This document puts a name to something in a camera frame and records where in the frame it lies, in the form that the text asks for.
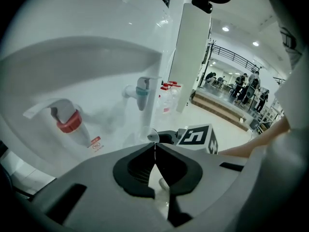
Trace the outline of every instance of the wooden platform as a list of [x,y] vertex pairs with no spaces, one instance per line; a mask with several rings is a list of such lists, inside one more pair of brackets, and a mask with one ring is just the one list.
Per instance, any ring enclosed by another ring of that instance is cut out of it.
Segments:
[[216,102],[214,99],[204,96],[202,94],[196,93],[192,104],[199,106],[217,116],[225,119],[226,121],[236,125],[237,127],[241,128],[244,131],[248,130],[248,126],[245,123],[240,123],[240,118],[243,117],[242,114],[237,113],[236,111],[231,110],[229,107]]

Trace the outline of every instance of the white wall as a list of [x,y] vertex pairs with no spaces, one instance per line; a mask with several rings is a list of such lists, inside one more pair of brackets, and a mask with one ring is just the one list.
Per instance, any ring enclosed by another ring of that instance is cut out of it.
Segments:
[[226,84],[230,84],[230,80],[233,80],[231,79],[232,76],[229,73],[223,72],[223,76],[225,76],[224,80],[226,81]]
[[246,69],[245,67],[242,67],[241,65],[237,64],[236,62],[233,62],[232,60],[225,58],[221,55],[218,55],[216,53],[212,53],[211,57],[240,70],[240,73],[247,73],[248,75],[251,73],[250,70]]
[[183,4],[191,3],[191,0],[170,0],[169,2],[169,16],[173,20],[170,30],[170,41],[168,51],[170,53],[169,63],[167,63],[166,71],[163,74],[163,81],[167,82],[169,79],[170,69],[172,67],[172,60],[174,56],[174,50],[176,48],[180,22],[183,15]]
[[286,75],[279,74],[267,61],[264,59],[259,58],[258,56],[254,56],[255,62],[254,64],[257,65],[257,67],[265,67],[265,69],[273,76],[276,78],[283,78],[286,79]]
[[232,79],[229,81],[229,84],[234,84],[236,82],[236,77],[232,76]]
[[182,112],[188,101],[205,55],[211,15],[192,4],[183,6],[175,57],[170,80],[183,84],[177,111]]
[[215,40],[215,45],[223,47],[227,50],[235,52],[236,54],[242,56],[243,58],[252,61],[254,57],[254,53],[251,49],[247,48],[244,44],[239,43],[237,41],[231,40],[231,38],[223,36],[218,33],[211,33],[211,40]]

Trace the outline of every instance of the water dispenser tap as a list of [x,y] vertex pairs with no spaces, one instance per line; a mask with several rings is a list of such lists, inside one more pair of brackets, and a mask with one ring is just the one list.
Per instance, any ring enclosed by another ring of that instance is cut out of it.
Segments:
[[82,117],[74,104],[68,99],[49,99],[29,108],[23,115],[29,119],[35,117],[41,110],[51,109],[51,116],[56,121],[56,126],[67,134],[77,144],[89,147],[91,140],[89,132],[83,124]]
[[133,97],[137,101],[137,106],[140,111],[143,111],[146,107],[148,96],[149,96],[149,80],[150,79],[160,79],[160,76],[150,77],[150,76],[142,76],[137,80],[137,85],[134,87],[133,85],[127,85],[122,92],[123,97],[130,98]]

